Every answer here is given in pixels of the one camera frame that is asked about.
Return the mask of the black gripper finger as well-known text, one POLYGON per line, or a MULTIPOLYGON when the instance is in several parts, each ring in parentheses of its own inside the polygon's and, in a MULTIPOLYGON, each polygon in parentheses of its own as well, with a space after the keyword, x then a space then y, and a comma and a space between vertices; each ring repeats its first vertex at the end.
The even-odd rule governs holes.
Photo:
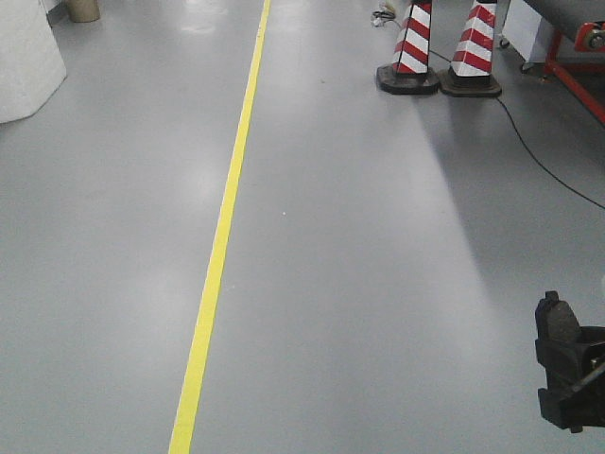
POLYGON ((546 377, 546 387, 538 390, 543 418, 560 429, 580 433, 585 427, 604 428, 604 379, 581 388, 553 375, 546 377))
POLYGON ((537 339, 547 381, 579 381, 604 363, 604 328, 582 326, 577 340, 537 339))

